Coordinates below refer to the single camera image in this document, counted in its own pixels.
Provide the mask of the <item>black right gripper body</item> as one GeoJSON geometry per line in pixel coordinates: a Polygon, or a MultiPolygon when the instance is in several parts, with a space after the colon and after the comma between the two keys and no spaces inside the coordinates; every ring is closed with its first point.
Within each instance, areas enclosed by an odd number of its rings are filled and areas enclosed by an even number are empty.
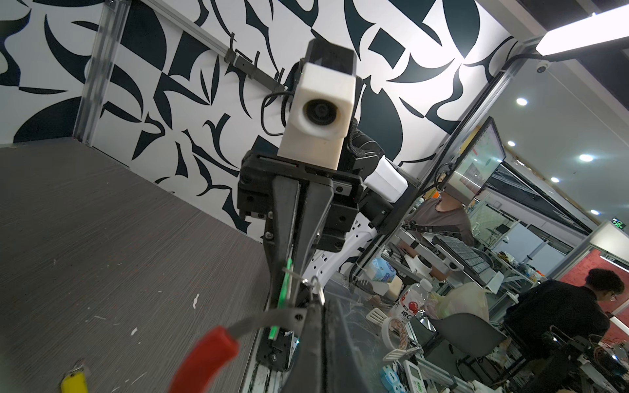
{"type": "Polygon", "coordinates": [[[265,220],[267,253],[340,252],[359,213],[358,175],[251,150],[242,159],[238,209],[265,220]]]}

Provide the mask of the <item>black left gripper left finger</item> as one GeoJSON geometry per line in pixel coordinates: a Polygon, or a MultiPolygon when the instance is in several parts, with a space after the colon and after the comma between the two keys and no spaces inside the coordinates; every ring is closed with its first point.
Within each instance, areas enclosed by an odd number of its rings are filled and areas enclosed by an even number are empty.
{"type": "Polygon", "coordinates": [[[310,304],[301,330],[299,354],[281,392],[324,391],[324,307],[310,304]]]}

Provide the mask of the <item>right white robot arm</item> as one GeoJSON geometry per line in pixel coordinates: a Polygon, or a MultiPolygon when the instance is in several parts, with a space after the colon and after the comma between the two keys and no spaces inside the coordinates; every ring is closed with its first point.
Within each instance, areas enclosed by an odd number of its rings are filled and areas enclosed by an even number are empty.
{"type": "Polygon", "coordinates": [[[353,117],[361,78],[308,65],[293,82],[280,149],[242,159],[238,209],[265,219],[270,305],[295,304],[299,286],[281,296],[288,263],[304,273],[316,250],[340,252],[357,214],[377,227],[410,197],[409,179],[362,134],[353,117]]]}

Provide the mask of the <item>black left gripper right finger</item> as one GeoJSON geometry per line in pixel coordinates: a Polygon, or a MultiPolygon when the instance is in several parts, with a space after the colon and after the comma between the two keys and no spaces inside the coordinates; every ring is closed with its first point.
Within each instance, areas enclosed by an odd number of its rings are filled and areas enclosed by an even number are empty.
{"type": "Polygon", "coordinates": [[[370,392],[338,300],[325,302],[323,323],[323,392],[370,392]]]}

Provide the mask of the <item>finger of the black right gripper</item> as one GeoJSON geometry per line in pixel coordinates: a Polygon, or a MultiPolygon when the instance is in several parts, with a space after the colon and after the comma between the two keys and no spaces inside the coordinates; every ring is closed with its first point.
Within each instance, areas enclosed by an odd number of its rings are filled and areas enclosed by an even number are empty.
{"type": "Polygon", "coordinates": [[[297,202],[293,245],[289,257],[293,259],[293,271],[290,272],[292,284],[287,299],[288,305],[299,303],[299,293],[303,286],[302,280],[306,278],[308,260],[316,249],[320,232],[324,228],[329,207],[334,198],[332,183],[329,180],[325,180],[324,183],[298,182],[300,196],[297,202]]]}
{"type": "Polygon", "coordinates": [[[264,248],[270,271],[269,307],[277,307],[283,284],[283,268],[293,245],[300,184],[275,176],[271,181],[270,209],[265,223],[264,248]]]}

